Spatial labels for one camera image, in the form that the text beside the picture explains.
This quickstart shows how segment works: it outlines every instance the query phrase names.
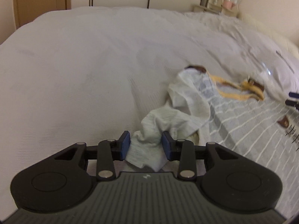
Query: bed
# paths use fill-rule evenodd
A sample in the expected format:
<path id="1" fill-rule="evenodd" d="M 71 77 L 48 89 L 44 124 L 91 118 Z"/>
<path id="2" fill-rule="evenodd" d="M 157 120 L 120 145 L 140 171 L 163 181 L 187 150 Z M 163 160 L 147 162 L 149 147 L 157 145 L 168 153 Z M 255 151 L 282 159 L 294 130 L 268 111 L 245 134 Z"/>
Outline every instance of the bed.
<path id="1" fill-rule="evenodd" d="M 21 27 L 0 46 L 0 219 L 16 209 L 9 185 L 17 172 L 75 142 L 96 145 L 140 130 L 190 64 L 235 82 L 270 72 L 265 102 L 251 103 L 282 105 L 289 91 L 299 92 L 298 50 L 290 47 L 293 54 L 241 20 L 210 13 L 82 7 Z M 287 115 L 298 122 L 293 108 Z M 277 210 L 290 218 L 299 208 L 299 153 L 282 139 L 271 160 L 286 165 L 277 170 L 284 184 Z M 116 170 L 139 169 L 116 163 Z"/>

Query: white blanket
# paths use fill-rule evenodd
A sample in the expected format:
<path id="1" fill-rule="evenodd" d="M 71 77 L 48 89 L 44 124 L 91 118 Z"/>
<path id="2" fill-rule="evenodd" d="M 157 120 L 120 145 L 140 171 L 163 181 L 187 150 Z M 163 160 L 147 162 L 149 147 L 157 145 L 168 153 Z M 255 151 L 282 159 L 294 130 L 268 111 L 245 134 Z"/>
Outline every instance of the white blanket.
<path id="1" fill-rule="evenodd" d="M 18 29 L 0 45 L 0 219 L 16 209 L 17 172 L 75 142 L 140 130 L 189 64 L 226 79 L 262 70 L 242 42 L 170 11 L 83 7 Z"/>

